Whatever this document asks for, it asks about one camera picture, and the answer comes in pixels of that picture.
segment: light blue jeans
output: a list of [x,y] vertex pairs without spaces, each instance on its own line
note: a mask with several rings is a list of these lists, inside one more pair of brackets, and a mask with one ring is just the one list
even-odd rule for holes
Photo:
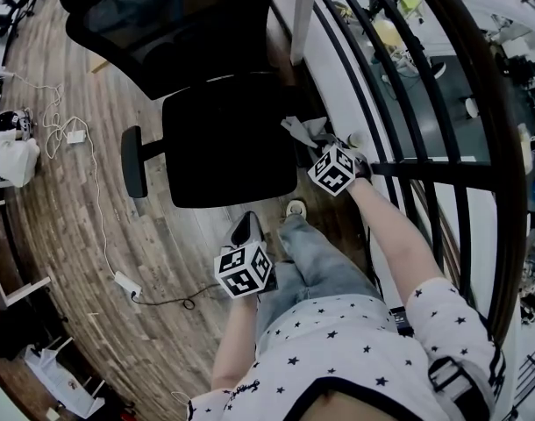
[[256,339],[305,299],[359,294],[382,301],[375,286],[355,264],[300,215],[287,217],[277,233],[291,261],[275,264],[278,289],[260,295]]

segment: star pattern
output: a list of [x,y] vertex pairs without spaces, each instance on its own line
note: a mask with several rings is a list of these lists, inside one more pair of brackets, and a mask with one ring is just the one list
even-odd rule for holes
[[[449,289],[449,291],[452,291],[453,293],[457,293],[457,291],[455,289]],[[422,295],[422,290],[421,289],[416,289],[415,291],[415,297],[420,297]],[[350,307],[355,307],[355,303],[350,303]],[[326,310],[325,309],[318,309],[317,311],[318,313],[325,313]],[[434,318],[436,315],[438,315],[439,312],[437,310],[434,310],[432,311],[431,313],[431,318]],[[345,318],[346,316],[345,315],[341,315],[339,316],[339,318]],[[368,316],[367,315],[362,315],[363,318],[365,319],[368,319]],[[458,325],[461,325],[462,323],[466,323],[467,320],[465,317],[457,317],[455,320],[454,320],[455,323],[457,323]],[[320,322],[319,321],[315,321],[314,322],[315,325],[318,325]],[[295,323],[295,328],[299,327],[301,325],[301,322],[300,321],[296,321]],[[377,328],[378,330],[386,330],[386,328],[384,326],[380,326],[379,328]],[[323,334],[324,331],[317,331],[319,334]],[[275,331],[275,335],[280,335],[282,333],[282,331],[280,329],[278,329],[277,331]],[[335,331],[335,330],[332,330],[331,332],[327,332],[326,333],[327,335],[327,339],[334,339],[336,337],[336,335],[338,335],[338,332]],[[363,353],[369,353],[371,351],[371,346],[369,345],[366,345],[364,348],[363,348]],[[431,350],[436,353],[439,348],[437,346],[432,346],[431,347]],[[468,354],[468,349],[467,348],[462,348],[460,350],[460,355],[467,355]],[[295,366],[300,360],[295,356],[295,357],[292,357],[292,358],[288,358],[288,365],[293,365]],[[405,360],[404,361],[405,363],[405,366],[406,367],[412,367],[413,364],[412,364],[412,360]],[[258,366],[260,365],[260,363],[258,361],[256,361],[254,364],[253,364],[253,368],[257,368]],[[327,370],[327,374],[328,375],[333,375],[336,373],[336,369],[334,367],[331,367],[330,369]],[[385,387],[386,384],[389,383],[389,380],[386,379],[384,376],[382,377],[379,377],[379,378],[375,378],[375,386],[377,387]],[[277,394],[282,394],[283,392],[285,391],[285,388],[284,387],[279,387],[279,388],[276,388],[276,393]],[[230,390],[223,390],[223,393],[226,393],[228,395],[233,395],[231,400],[234,399],[234,395],[237,395],[237,393],[233,392],[233,391],[230,391]],[[231,404],[227,404],[225,406],[225,410],[232,410],[232,405]],[[205,410],[205,412],[209,413],[211,412],[211,408],[207,408]]]

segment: person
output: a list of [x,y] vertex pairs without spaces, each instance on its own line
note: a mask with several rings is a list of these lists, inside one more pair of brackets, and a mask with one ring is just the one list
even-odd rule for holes
[[279,289],[232,302],[211,392],[189,401],[189,421],[493,414],[505,365],[482,317],[367,179],[348,191],[387,259],[414,337],[398,334],[375,286],[293,201],[278,232],[292,260],[275,265]]

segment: chair seat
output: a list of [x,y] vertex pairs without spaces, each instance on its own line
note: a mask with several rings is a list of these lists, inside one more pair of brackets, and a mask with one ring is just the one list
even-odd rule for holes
[[228,206],[295,189],[295,153],[281,127],[281,92],[275,75],[250,74],[165,100],[163,141],[177,207]]

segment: chair backrest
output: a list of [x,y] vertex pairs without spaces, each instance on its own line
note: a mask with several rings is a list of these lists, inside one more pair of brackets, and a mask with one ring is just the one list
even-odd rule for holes
[[61,0],[67,33],[152,99],[225,75],[269,70],[271,0]]

